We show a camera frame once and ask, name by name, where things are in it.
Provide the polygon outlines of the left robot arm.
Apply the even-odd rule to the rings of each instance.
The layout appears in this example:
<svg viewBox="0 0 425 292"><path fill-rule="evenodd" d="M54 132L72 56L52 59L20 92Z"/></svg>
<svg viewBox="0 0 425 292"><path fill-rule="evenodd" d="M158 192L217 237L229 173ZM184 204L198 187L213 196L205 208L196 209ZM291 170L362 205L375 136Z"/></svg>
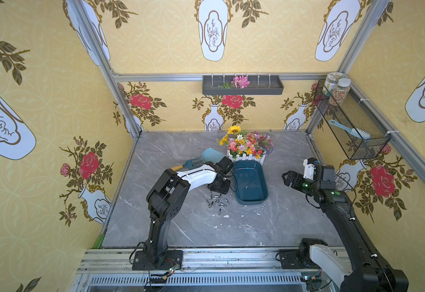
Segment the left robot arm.
<svg viewBox="0 0 425 292"><path fill-rule="evenodd" d="M138 262L134 270L160 269L167 258L181 259L181 252L168 251L167 236L171 221L180 212L189 191L206 185L211 192L227 194L231 181L227 175L232 170L232 160L223 157L218 163L206 162L192 170L177 172L165 170L147 195L150 229L143 251L136 253Z"/></svg>

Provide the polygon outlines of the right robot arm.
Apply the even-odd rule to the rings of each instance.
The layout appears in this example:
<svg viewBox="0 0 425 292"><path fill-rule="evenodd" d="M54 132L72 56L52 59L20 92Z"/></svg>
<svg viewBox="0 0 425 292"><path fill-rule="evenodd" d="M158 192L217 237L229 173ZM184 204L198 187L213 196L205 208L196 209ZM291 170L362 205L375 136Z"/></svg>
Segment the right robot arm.
<svg viewBox="0 0 425 292"><path fill-rule="evenodd" d="M402 270L394 269L380 254L359 223L353 203L335 183L335 169L310 158L304 160L304 173L282 174L286 186L315 201L334 225L350 264L341 261L330 248L310 238L301 242L300 258L319 266L341 292L405 292L409 282Z"/></svg>

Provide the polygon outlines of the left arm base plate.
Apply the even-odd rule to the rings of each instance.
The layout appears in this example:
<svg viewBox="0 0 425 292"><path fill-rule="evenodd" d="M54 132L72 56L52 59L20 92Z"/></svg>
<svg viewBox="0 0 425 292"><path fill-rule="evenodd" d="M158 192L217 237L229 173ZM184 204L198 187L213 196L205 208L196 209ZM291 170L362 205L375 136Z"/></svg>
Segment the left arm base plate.
<svg viewBox="0 0 425 292"><path fill-rule="evenodd" d="M175 266L182 267L183 254L180 249L168 249L164 254L155 257L139 249L130 255L129 261L133 271L168 270Z"/></svg>

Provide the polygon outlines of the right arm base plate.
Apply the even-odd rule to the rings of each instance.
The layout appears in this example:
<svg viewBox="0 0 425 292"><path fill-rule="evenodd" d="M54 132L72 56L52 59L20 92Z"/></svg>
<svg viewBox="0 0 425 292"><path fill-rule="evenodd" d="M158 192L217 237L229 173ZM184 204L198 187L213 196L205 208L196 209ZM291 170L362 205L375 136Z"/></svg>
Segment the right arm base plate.
<svg viewBox="0 0 425 292"><path fill-rule="evenodd" d="M300 252L298 249L280 249L276 254L276 260L284 270L298 269L319 269L307 252Z"/></svg>

